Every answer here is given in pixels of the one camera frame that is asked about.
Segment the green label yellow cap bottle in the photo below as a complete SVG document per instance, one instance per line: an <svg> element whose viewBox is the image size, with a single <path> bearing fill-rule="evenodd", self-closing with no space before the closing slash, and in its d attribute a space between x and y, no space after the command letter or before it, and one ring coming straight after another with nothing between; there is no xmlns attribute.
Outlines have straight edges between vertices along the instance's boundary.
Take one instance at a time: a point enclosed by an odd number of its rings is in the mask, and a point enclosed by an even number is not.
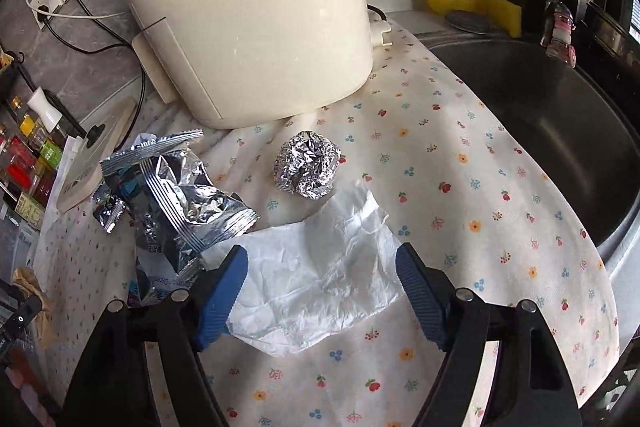
<svg viewBox="0 0 640 427"><path fill-rule="evenodd" d="M58 170L63 153L58 144L51 139L42 121L26 113L22 118L20 130L27 141L35 147L42 160L54 171Z"/></svg>

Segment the floral white tablecloth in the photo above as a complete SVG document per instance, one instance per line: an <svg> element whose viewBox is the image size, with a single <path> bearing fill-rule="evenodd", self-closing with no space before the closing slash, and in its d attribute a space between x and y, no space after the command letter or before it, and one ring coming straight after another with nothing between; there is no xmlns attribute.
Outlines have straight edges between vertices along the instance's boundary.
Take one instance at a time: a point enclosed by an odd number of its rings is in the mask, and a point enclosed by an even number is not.
<svg viewBox="0 0 640 427"><path fill-rule="evenodd" d="M337 182L361 182L388 225L430 267L488 303L541 309L585 403L620 355L608 273L585 225L488 107L410 32L394 26L368 82L349 98L195 145L214 183L258 213L258 227L303 220L318 206L280 191L281 145L312 130L338 145ZM224 336L202 356L232 426L408 426L442 355L400 299L299 355L273 358Z"/></svg>

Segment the red cap oil bottle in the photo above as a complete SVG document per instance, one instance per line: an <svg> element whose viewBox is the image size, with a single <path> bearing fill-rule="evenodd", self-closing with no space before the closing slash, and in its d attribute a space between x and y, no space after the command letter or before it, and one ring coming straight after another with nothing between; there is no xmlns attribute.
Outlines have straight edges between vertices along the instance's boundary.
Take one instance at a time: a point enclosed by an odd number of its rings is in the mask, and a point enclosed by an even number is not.
<svg viewBox="0 0 640 427"><path fill-rule="evenodd" d="M29 148L17 136L6 141L6 174L24 192L32 188L36 160Z"/></svg>

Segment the white plastic bag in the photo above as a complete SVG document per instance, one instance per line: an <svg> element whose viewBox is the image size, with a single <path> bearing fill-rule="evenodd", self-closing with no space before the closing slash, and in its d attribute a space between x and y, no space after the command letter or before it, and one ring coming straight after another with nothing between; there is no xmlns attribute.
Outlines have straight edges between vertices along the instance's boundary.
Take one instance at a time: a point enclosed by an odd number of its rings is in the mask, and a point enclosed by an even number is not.
<svg viewBox="0 0 640 427"><path fill-rule="evenodd" d="M218 243L202 254L216 269L232 246L248 256L227 320L232 336L272 357L296 355L385 310L404 290L398 239L362 184L335 192L303 221Z"/></svg>

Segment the dark soy sauce bottle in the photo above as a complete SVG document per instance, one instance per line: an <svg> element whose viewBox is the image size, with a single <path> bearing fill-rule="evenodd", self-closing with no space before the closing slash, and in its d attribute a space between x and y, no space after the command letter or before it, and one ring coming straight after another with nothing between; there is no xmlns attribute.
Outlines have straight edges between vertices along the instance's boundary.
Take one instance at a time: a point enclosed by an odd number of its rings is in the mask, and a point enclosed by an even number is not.
<svg viewBox="0 0 640 427"><path fill-rule="evenodd" d="M44 208L32 196L22 192L17 199L15 212L37 231L41 230Z"/></svg>

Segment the small silver foil wrapper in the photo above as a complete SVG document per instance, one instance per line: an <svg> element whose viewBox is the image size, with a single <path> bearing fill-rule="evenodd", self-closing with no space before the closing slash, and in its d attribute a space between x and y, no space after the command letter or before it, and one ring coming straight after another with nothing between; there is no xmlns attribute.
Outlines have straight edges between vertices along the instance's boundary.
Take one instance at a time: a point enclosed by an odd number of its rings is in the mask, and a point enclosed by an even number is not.
<svg viewBox="0 0 640 427"><path fill-rule="evenodd" d="M111 234L120 217L127 209L125 202L104 183L100 184L92 196L94 202L93 218L102 230Z"/></svg>

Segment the stainless steel sink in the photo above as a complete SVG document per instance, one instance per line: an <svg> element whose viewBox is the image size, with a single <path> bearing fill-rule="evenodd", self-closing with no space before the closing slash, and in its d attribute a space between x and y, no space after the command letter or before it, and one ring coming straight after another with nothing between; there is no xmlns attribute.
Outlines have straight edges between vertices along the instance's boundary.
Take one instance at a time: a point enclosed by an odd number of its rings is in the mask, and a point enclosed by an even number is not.
<svg viewBox="0 0 640 427"><path fill-rule="evenodd" d="M639 142L614 107L540 46L454 36L420 40L550 176L605 264L620 260L639 210Z"/></svg>

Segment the white top oil dispenser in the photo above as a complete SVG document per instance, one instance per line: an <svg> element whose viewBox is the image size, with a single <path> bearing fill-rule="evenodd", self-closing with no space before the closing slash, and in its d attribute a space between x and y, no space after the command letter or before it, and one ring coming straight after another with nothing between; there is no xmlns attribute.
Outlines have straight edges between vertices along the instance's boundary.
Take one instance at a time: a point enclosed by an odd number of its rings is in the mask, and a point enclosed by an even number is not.
<svg viewBox="0 0 640 427"><path fill-rule="evenodd" d="M48 101L42 88L38 88L32 94L27 105L40 118L51 139L63 148L66 144L67 134L60 127L62 114Z"/></svg>

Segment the silver foil snack bag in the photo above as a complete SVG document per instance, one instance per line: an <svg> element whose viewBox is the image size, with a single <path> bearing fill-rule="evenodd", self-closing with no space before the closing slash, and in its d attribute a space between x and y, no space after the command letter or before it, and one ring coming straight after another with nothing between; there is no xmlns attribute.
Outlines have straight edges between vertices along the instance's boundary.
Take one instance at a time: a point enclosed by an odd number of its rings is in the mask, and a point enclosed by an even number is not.
<svg viewBox="0 0 640 427"><path fill-rule="evenodd" d="M205 269L208 248L246 233L258 214L235 193L219 190L191 145L200 129L145 135L100 161L103 183L134 220L135 306L151 306L188 289Z"/></svg>

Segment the aluminium foil ball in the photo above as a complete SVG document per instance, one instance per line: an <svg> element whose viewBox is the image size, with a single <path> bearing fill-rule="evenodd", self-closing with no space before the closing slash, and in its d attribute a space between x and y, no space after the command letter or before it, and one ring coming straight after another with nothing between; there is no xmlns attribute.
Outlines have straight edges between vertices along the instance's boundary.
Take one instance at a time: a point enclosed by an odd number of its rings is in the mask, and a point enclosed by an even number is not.
<svg viewBox="0 0 640 427"><path fill-rule="evenodd" d="M281 191L317 200L328 195L340 165L338 146L317 132L298 132L273 161L273 181Z"/></svg>

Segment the cream air fryer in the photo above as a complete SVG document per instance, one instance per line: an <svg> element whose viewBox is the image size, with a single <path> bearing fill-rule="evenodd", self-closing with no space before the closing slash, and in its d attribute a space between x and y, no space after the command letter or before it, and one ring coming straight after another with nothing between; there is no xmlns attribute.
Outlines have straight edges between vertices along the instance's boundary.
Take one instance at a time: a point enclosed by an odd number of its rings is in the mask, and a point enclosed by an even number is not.
<svg viewBox="0 0 640 427"><path fill-rule="evenodd" d="M347 98L390 25L366 0L127 0L139 57L164 100L204 126L262 124Z"/></svg>

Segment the crumpled brown paper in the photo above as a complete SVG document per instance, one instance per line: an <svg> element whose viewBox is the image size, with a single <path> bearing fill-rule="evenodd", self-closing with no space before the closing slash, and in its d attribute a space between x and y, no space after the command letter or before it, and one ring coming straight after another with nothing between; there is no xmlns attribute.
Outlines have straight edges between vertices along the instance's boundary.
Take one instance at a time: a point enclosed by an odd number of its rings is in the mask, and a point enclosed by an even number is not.
<svg viewBox="0 0 640 427"><path fill-rule="evenodd" d="M53 314L51 301L41 289L36 274L32 268L21 267L14 270L12 282L18 287L25 298L30 298L39 309L35 315L34 323L38 346L43 350L48 349L56 338L53 327Z"/></svg>

